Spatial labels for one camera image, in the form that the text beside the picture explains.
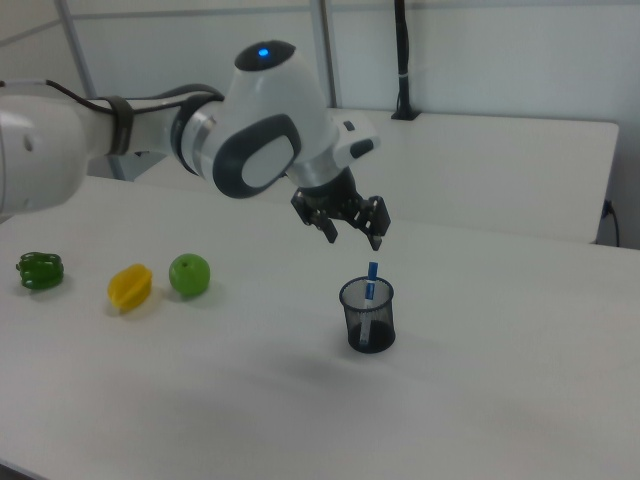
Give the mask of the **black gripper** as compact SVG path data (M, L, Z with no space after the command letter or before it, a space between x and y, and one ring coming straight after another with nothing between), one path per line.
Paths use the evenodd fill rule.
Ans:
M325 185L299 188L291 204L302 222L321 231L330 244L338 236L333 221L340 220L364 233L372 250L378 251L391 224L384 199L361 196L350 169Z

